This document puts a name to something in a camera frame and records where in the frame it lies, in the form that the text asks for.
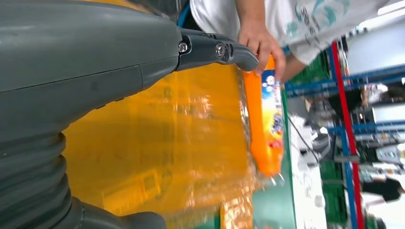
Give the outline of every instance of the hand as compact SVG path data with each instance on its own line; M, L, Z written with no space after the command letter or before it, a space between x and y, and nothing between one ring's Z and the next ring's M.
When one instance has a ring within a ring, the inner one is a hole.
M239 43L247 46L256 54L259 65L256 74L261 75L265 69L269 56L272 54L276 64L276 80L281 80L286 67L286 58L276 39L267 31L262 21L244 21L239 31Z

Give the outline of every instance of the yellow box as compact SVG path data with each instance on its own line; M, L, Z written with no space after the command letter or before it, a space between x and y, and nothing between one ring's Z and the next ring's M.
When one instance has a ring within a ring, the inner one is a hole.
M173 73L73 123L64 132L72 194L117 215L155 211L176 227L251 192L235 72Z

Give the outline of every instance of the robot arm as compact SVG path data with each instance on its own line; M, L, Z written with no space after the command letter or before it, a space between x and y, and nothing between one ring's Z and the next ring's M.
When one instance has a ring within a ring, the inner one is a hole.
M173 71L214 62L258 63L222 35L129 8L0 1L0 228L163 228L154 213L117 217L73 198L61 132Z

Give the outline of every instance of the screw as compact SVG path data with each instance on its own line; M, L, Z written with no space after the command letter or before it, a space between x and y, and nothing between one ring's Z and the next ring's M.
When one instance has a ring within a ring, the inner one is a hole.
M179 52L180 53L187 52L188 49L189 49L189 46L186 43L180 42L180 44L179 44Z
M224 44L217 44L216 45L215 54L218 57L222 57L225 54L225 46L224 46Z

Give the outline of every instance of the detergent bottle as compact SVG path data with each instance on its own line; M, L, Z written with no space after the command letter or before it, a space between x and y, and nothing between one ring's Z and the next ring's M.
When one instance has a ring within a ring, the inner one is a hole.
M251 128L250 152L258 170L267 177L281 172L283 158L283 108L281 83L275 79L271 56L261 77L244 73L247 111Z

